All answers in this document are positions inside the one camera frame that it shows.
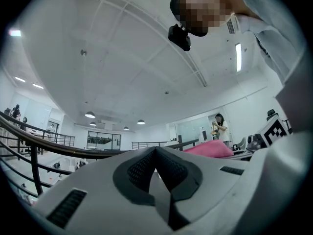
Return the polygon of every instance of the cap brim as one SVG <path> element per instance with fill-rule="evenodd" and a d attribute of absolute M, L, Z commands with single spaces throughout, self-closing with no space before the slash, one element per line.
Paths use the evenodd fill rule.
<path fill-rule="evenodd" d="M 204 37 L 207 34 L 207 32 L 203 32 L 203 28 L 190 28 L 186 26 L 186 21 L 182 20 L 180 16 L 179 0 L 171 0 L 170 9 L 176 20 L 181 23 L 181 25 L 188 31 L 188 33 L 193 34 L 197 37 Z"/>

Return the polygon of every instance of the neck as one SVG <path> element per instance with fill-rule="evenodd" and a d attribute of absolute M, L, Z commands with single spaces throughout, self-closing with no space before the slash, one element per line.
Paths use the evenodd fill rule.
<path fill-rule="evenodd" d="M 246 6 L 243 0 L 228 0 L 231 4 L 232 14 L 241 14 L 249 17 L 260 19 L 249 7 Z"/>

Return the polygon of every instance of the black rubber pad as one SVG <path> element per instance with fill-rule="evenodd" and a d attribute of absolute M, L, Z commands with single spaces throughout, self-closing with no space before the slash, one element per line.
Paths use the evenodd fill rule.
<path fill-rule="evenodd" d="M 86 194 L 86 192 L 81 190 L 72 190 L 57 206 L 57 208 L 47 217 L 47 220 L 58 227 L 64 228 L 83 201 Z"/>
<path fill-rule="evenodd" d="M 236 174 L 236 175 L 242 175 L 243 172 L 245 171 L 242 169 L 236 169 L 236 168 L 227 167 L 227 166 L 222 167 L 220 170 L 231 173 L 231 174 Z"/>

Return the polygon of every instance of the pink object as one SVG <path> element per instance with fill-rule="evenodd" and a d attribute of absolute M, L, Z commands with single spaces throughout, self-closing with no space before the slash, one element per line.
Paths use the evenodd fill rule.
<path fill-rule="evenodd" d="M 233 151 L 221 140 L 211 140 L 198 144 L 195 147 L 185 150 L 185 152 L 210 158 L 222 158 L 234 155 Z"/>

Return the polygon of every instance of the fluorescent light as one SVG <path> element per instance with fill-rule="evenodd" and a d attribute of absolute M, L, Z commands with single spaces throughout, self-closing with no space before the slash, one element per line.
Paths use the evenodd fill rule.
<path fill-rule="evenodd" d="M 85 114 L 85 116 L 88 117 L 88 118 L 95 118 L 93 112 L 87 112 L 87 113 Z"/>
<path fill-rule="evenodd" d="M 9 30 L 9 34 L 12 37 L 20 37 L 21 36 L 21 31 L 20 30 Z"/>
<path fill-rule="evenodd" d="M 241 71 L 242 65 L 242 54 L 241 54 L 241 44 L 236 44 L 236 53 L 237 53 L 237 72 Z"/>
<path fill-rule="evenodd" d="M 37 87 L 37 88 L 40 88 L 40 89 L 43 89 L 42 86 L 38 85 L 38 84 L 33 84 L 33 86 Z"/>
<path fill-rule="evenodd" d="M 25 80 L 24 79 L 21 79 L 21 78 L 19 78 L 19 77 L 15 77 L 15 79 L 17 79 L 17 80 L 19 80 L 19 81 L 22 81 L 22 82 L 24 82 L 25 83 Z"/>

